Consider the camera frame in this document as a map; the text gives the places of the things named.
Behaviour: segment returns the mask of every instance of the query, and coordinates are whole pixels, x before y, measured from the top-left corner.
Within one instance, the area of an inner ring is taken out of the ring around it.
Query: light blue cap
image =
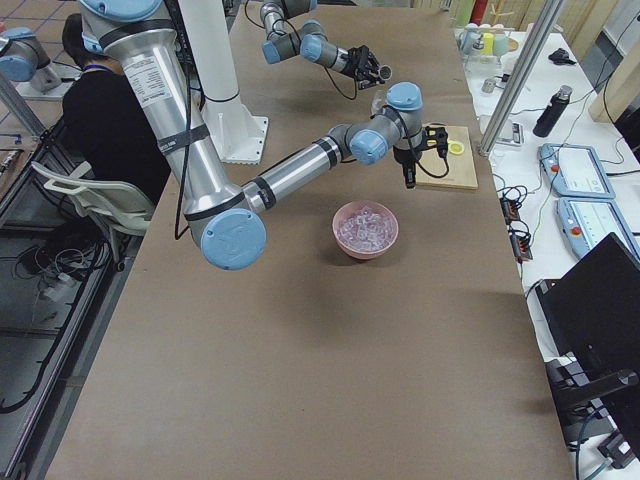
[[[85,33],[82,34],[82,42],[84,43],[84,48],[89,50],[90,52],[97,53],[98,55],[104,55],[104,50],[98,40],[94,37],[90,37]]]
[[[24,38],[35,38],[35,34],[27,27],[8,28],[2,32],[2,36],[11,40],[22,40]]]
[[[262,44],[262,53],[264,53],[264,59],[269,65],[280,62],[280,53],[272,42],[264,42]]]
[[[349,149],[359,162],[373,165],[387,154],[389,144],[375,130],[360,130],[349,142]]]
[[[422,108],[422,92],[415,83],[396,83],[387,92],[387,103],[403,112],[413,112]]]
[[[216,267],[241,270],[260,258],[266,243],[267,231],[260,217],[245,208],[232,208],[207,224],[200,250]]]
[[[36,74],[36,66],[17,55],[0,58],[0,71],[12,82],[28,82]]]
[[[96,15],[116,22],[137,22],[153,14],[162,0],[80,0]]]
[[[322,39],[318,35],[306,35],[300,44],[300,55],[315,62],[320,58],[322,53]]]

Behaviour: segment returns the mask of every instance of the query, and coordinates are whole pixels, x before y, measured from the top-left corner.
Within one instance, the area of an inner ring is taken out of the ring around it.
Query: chair
[[[120,265],[117,232],[144,236],[155,206],[142,191],[130,183],[88,180],[82,178],[91,171],[88,162],[82,162],[68,176],[49,170],[38,162],[31,167],[48,178],[47,190],[64,193],[73,202],[81,217],[97,214],[109,230],[109,245],[116,265]]]

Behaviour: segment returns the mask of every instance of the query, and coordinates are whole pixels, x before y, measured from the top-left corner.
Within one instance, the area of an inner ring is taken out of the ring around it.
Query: water bottle
[[[558,122],[560,115],[564,112],[564,109],[569,105],[569,101],[571,99],[571,92],[573,89],[568,85],[562,85],[558,93],[556,93],[551,100],[549,101],[549,105],[544,109],[540,118],[536,122],[536,126],[533,129],[533,134],[537,137],[547,137],[551,130]]]

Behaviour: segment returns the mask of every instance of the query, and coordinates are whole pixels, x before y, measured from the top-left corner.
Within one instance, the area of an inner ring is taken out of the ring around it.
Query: clear plastic pieces
[[[378,252],[393,242],[396,228],[391,217],[365,206],[340,224],[338,239],[358,252]]]

